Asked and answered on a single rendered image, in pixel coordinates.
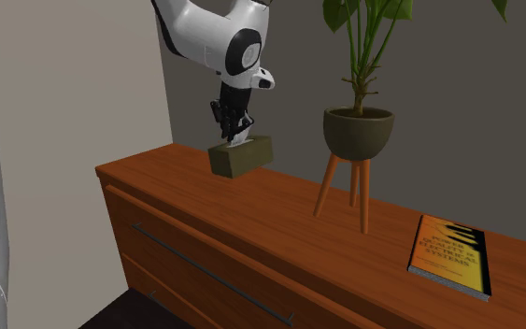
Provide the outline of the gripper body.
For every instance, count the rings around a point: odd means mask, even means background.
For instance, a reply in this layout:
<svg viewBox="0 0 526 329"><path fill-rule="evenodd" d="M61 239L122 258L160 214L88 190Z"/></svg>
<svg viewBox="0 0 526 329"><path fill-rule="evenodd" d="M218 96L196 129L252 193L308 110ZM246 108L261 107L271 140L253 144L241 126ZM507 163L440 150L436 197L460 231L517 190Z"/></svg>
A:
<svg viewBox="0 0 526 329"><path fill-rule="evenodd" d="M251 88L239 89L225 82L220 86L220 104L234 113L234 120L241 120L248 110Z"/></svg>

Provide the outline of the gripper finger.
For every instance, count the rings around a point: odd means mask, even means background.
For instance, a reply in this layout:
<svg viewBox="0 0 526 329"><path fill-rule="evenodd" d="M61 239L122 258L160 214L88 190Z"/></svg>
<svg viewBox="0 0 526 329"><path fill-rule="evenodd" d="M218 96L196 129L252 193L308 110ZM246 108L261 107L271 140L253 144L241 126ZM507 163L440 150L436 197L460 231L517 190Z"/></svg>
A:
<svg viewBox="0 0 526 329"><path fill-rule="evenodd" d="M249 135L249 129L250 126L254 123L254 120L250 117L250 115L246 112L242 119L240 120L239 124L237 125L237 133L236 138L237 139L246 139Z"/></svg>
<svg viewBox="0 0 526 329"><path fill-rule="evenodd" d="M221 104L219 100L211 101L210 106L216 122L220 125L221 137L231 142L235 136L235 111L231 107Z"/></svg>

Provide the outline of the olive green tissue box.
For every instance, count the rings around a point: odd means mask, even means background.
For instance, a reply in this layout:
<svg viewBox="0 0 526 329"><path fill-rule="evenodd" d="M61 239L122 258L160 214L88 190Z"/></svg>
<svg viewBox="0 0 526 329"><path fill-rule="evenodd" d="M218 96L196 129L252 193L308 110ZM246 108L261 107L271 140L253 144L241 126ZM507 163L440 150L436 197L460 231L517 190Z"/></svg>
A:
<svg viewBox="0 0 526 329"><path fill-rule="evenodd" d="M249 136L238 146L221 144L207 150L211 172L215 175L235 179L274 159L270 136Z"/></svg>

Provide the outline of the brown wooden chest of drawers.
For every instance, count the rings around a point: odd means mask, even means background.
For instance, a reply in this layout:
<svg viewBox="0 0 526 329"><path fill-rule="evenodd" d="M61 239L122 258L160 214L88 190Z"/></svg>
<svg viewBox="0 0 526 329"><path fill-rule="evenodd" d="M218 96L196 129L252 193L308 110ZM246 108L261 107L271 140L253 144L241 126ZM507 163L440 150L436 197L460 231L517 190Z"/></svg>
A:
<svg viewBox="0 0 526 329"><path fill-rule="evenodd" d="M487 233L491 297L410 273L419 213L170 144L99 165L128 285L195 329L526 329L526 242Z"/></svg>

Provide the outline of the potted plant on wooden tripod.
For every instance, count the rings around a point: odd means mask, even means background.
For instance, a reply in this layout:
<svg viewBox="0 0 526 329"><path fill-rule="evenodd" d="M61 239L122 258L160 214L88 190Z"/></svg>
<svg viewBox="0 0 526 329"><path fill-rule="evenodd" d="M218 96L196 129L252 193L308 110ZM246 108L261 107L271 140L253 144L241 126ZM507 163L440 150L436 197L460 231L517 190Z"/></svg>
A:
<svg viewBox="0 0 526 329"><path fill-rule="evenodd" d="M368 232L370 161L386 146L395 115L363 104L371 95L380 59L395 24L412 19L414 0L323 0L322 15L332 32L346 27L349 42L350 76L354 102L350 107L330 107L323 114L323 136L330 158L321 183L314 215L319 216L341 162L351 165L349 204L360 206L361 232Z"/></svg>

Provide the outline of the orange book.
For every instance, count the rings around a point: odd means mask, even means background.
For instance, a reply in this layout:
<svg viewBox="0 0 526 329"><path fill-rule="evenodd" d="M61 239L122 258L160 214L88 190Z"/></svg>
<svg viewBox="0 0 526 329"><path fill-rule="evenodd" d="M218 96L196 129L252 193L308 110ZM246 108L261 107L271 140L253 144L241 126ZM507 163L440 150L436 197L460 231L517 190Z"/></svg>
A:
<svg viewBox="0 0 526 329"><path fill-rule="evenodd" d="M492 296L485 233L423 214L406 270L487 302Z"/></svg>

